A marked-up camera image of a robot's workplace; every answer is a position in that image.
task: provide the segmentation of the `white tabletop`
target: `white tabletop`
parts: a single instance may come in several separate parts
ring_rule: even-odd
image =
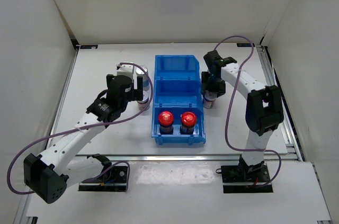
[[[278,163],[268,162],[273,175]],[[53,204],[32,195],[38,223],[316,224],[329,220],[311,163],[284,161],[273,193],[223,194],[218,162],[131,163],[127,193],[68,188]]]
[[[206,71],[203,56],[214,48],[214,43],[168,43],[168,44],[107,44],[97,49],[80,49],[66,98],[57,124],[56,132],[68,130],[75,125],[94,101],[99,92],[106,89],[106,75],[116,74],[116,64],[132,61],[146,65],[151,79],[154,78],[155,55],[195,55],[200,63],[200,71]],[[232,56],[239,63],[250,53],[251,48],[237,47],[235,43],[219,46],[222,57]],[[246,63],[244,69],[257,80],[265,83],[265,76],[257,51]],[[151,138],[152,108],[132,121],[110,126],[87,144],[79,154],[104,155],[208,155],[234,154],[227,147],[224,138],[226,113],[233,87],[226,85],[226,94],[217,99],[214,107],[204,109],[204,128],[206,144],[188,146],[186,144],[164,144],[159,146]],[[245,147],[248,127],[245,122],[246,101],[236,94],[229,126],[231,143],[238,148]],[[128,104],[121,119],[137,113],[136,102]],[[271,137],[268,149],[286,154],[286,143],[281,127]]]

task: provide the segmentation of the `red cap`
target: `red cap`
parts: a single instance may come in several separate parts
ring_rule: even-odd
[[[185,112],[181,115],[181,123],[191,127],[197,123],[197,116],[193,112]]]
[[[172,125],[174,122],[174,115],[170,111],[163,111],[159,114],[159,123],[164,126]]]

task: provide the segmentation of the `blue box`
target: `blue box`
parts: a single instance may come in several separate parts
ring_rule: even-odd
[[[203,105],[201,98],[199,62],[195,56],[155,56],[154,98],[151,136],[163,143],[204,143]],[[162,135],[158,116],[162,111],[174,115],[173,134]],[[192,135],[180,133],[181,114],[191,111],[197,115]]]

